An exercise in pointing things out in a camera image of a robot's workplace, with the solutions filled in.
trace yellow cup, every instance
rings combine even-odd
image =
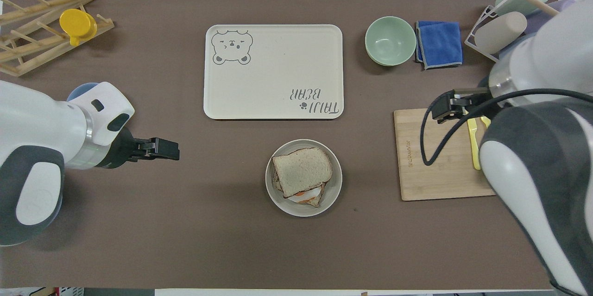
[[[81,41],[87,41],[97,34],[97,22],[93,16],[78,9],[68,9],[60,16],[60,27],[74,47]]]

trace black wire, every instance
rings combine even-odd
[[[443,140],[441,140],[439,146],[436,147],[434,154],[432,154],[432,157],[430,157],[429,160],[426,160],[426,152],[424,151],[424,127],[426,126],[426,119],[428,118],[428,114],[430,113],[430,111],[432,110],[432,108],[434,107],[436,102],[439,99],[441,99],[444,95],[450,94],[451,92],[454,92],[454,91],[453,90],[448,91],[446,93],[441,94],[439,97],[437,97],[430,104],[430,106],[428,106],[428,108],[426,109],[426,113],[424,113],[424,118],[422,119],[422,124],[420,126],[420,153],[422,154],[422,161],[424,162],[424,165],[426,165],[426,166],[430,166],[430,165],[432,165],[432,163],[435,162],[436,158],[439,157],[439,154],[445,147],[445,144],[447,144],[447,141],[449,141],[451,136],[453,136],[453,134],[455,133],[455,131],[457,131],[457,129],[459,129],[459,127],[461,127],[468,119],[476,117],[477,114],[481,114],[484,109],[490,107],[492,104],[496,104],[497,102],[501,102],[501,101],[511,99],[511,98],[516,98],[516,97],[522,97],[524,95],[551,94],[551,95],[563,95],[565,97],[572,97],[572,98],[576,98],[576,99],[580,99],[580,100],[584,100],[584,101],[593,103],[593,97],[591,97],[590,95],[578,93],[576,91],[564,90],[564,89],[526,89],[526,90],[521,90],[521,91],[515,91],[512,93],[507,93],[507,94],[498,96],[496,98],[492,98],[492,99],[487,100],[487,101],[481,103],[480,105],[476,106],[469,113],[467,113],[461,119],[459,119],[459,121],[457,121],[457,123],[455,123],[455,125],[453,125],[453,127],[451,127],[451,129],[449,129],[447,134],[445,134],[445,136],[443,137]]]

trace bear drawing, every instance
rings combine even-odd
[[[253,44],[252,36],[245,31],[226,31],[216,34],[212,37],[214,46],[214,56],[212,59],[215,64],[223,64],[225,61],[239,61],[240,64],[248,64],[252,57],[249,55],[249,49]]]

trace plate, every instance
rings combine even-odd
[[[311,205],[301,205],[299,203],[290,201],[289,199],[284,199],[282,196],[282,192],[275,189],[271,184],[271,176],[274,172],[274,165],[271,162],[271,157],[280,156],[280,155],[288,155],[291,152],[302,148],[313,148],[317,147],[323,150],[330,159],[332,163],[333,174],[330,181],[326,184],[324,189],[324,194],[322,196],[321,201],[319,202],[319,208],[315,208]],[[315,216],[316,214],[321,214],[322,212],[326,211],[337,199],[337,196],[340,194],[341,190],[341,166],[340,162],[335,157],[335,154],[323,144],[309,139],[299,139],[293,140],[288,142],[278,148],[276,152],[270,157],[270,160],[267,162],[267,167],[265,168],[265,188],[267,189],[267,193],[270,195],[270,198],[278,208],[282,211],[291,214],[293,216],[298,217],[310,217]]]
[[[206,32],[204,113],[216,120],[335,119],[344,109],[335,25],[214,25]]]

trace mint green bowl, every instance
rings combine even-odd
[[[414,54],[416,34],[402,18],[381,17],[366,31],[365,48],[373,61],[382,66],[396,66]]]

